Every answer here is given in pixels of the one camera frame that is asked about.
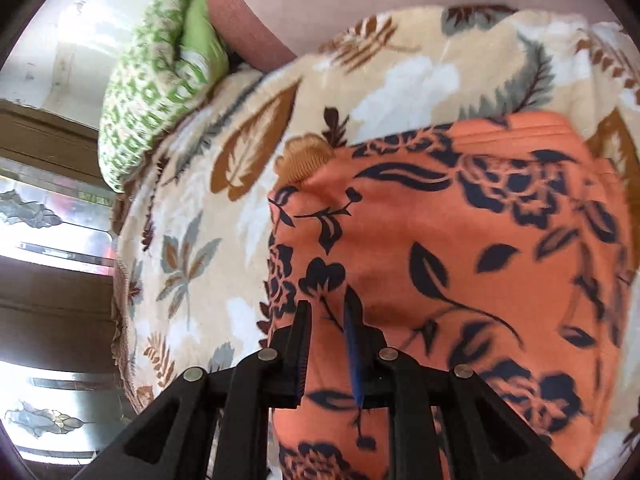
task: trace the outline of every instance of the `green and white patterned pillow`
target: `green and white patterned pillow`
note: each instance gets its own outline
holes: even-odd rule
[[[98,158],[116,192],[162,132],[197,108],[228,72],[207,0],[153,0],[111,74]]]

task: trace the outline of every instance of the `wall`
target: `wall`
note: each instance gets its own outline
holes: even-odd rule
[[[151,0],[47,0],[0,71],[0,99],[98,127],[119,51]]]

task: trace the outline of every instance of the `wooden panel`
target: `wooden panel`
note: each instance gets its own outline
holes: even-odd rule
[[[0,155],[107,187],[98,166],[98,132],[42,110],[0,101]]]
[[[111,276],[0,256],[0,360],[69,372],[113,372]]]

